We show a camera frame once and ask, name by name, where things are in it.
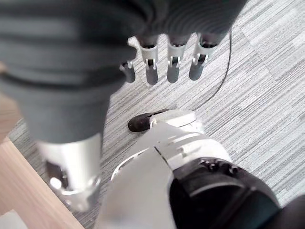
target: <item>wooden floor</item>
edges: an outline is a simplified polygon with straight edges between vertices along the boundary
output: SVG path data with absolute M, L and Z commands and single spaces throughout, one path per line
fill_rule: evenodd
M 0 142 L 20 119 L 15 102 L 0 94 Z
M 0 216 L 14 209 L 28 229 L 83 229 L 14 144 L 0 144 Z

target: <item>robotic finger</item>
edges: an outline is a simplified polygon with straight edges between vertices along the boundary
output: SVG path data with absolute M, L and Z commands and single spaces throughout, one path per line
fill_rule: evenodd
M 158 82 L 158 36 L 137 36 L 146 69 L 146 79 L 150 85 Z
M 101 134 L 78 142 L 55 144 L 38 141 L 53 190 L 76 211 L 96 205 L 101 187 Z
M 271 189 L 235 165 L 194 112 L 149 114 L 132 120 L 149 118 L 150 129 L 114 170 L 96 228 L 258 229 L 280 212 Z
M 198 80 L 202 74 L 204 66 L 211 58 L 213 51 L 216 49 L 217 44 L 208 42 L 204 36 L 198 34 L 198 39 L 195 44 L 194 57 L 189 72 L 191 80 Z
M 175 83 L 179 77 L 179 67 L 183 59 L 185 45 L 190 36 L 169 36 L 167 46 L 167 80 L 170 83 Z
M 132 61 L 123 62 L 120 65 L 120 70 L 125 74 L 126 82 L 133 83 L 135 81 L 135 71 Z

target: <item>gray carpet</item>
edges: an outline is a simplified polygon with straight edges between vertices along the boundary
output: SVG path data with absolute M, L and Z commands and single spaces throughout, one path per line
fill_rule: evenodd
M 196 82 L 188 79 L 194 41 L 192 36 L 177 83 L 166 80 L 166 38 L 161 36 L 158 84 L 147 84 L 138 56 L 136 82 L 113 95 L 101 159 L 101 197 L 112 171 L 139 136 L 127 130 L 128 120 L 162 108 L 195 110 L 206 133 L 226 147 L 235 163 L 265 181 L 281 204 L 305 193 L 304 0 L 249 1 L 233 26 L 228 78 L 217 96 L 202 106 L 224 76 L 228 37 Z M 23 121 L 10 138 L 45 180 L 41 159 Z M 89 213 L 74 213 L 86 229 L 93 228 L 98 205 Z

